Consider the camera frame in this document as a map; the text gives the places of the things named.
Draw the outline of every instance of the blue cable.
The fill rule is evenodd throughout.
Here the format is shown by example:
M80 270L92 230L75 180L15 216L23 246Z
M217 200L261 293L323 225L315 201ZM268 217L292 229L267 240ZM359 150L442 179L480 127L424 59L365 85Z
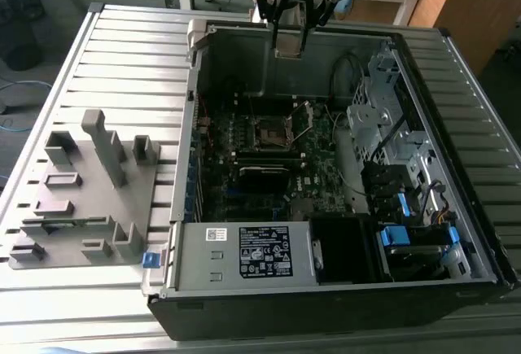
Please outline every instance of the blue cable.
M5 130L6 132L28 132L29 130L31 130L32 128L27 128L27 129L11 129L11 128L6 128L5 126L0 126L0 130Z

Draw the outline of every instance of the wooden cabinet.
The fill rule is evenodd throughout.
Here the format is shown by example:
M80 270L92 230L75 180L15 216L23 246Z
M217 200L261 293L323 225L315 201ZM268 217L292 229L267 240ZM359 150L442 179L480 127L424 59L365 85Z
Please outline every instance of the wooden cabinet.
M420 0L410 25L447 28L477 75L521 15L521 0Z

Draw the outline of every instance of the gray 3d-printed holder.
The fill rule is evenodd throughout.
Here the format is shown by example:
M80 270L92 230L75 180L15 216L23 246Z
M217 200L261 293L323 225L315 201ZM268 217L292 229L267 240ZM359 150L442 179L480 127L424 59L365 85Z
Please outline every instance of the gray 3d-printed holder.
M120 166L121 142L116 132L110 134L105 130L103 111L93 108L85 110L81 128L92 137L99 161L107 171L114 187L122 187L126 180L125 172Z
M141 260L160 145L148 136L120 142L116 132L104 131L101 111L89 119L93 118L97 120L96 137L105 133L110 146L100 149L90 141L74 142L66 132L49 136L46 152L50 162L33 202L34 215L23 220L10 254L13 269L135 264ZM120 187L114 186L103 162L111 155L107 152L114 154L123 173L125 181Z

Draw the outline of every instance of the power supply label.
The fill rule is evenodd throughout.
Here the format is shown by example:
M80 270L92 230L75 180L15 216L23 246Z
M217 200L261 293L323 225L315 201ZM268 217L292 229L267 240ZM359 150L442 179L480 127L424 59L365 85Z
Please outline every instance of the power supply label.
M243 278L293 275L287 226L239 228L240 274Z

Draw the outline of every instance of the side panel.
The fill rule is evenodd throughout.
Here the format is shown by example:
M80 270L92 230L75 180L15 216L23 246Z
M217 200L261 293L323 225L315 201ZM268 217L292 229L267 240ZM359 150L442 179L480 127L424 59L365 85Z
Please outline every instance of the side panel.
M483 303L492 284L164 300L148 308L171 339L248 339L420 326Z

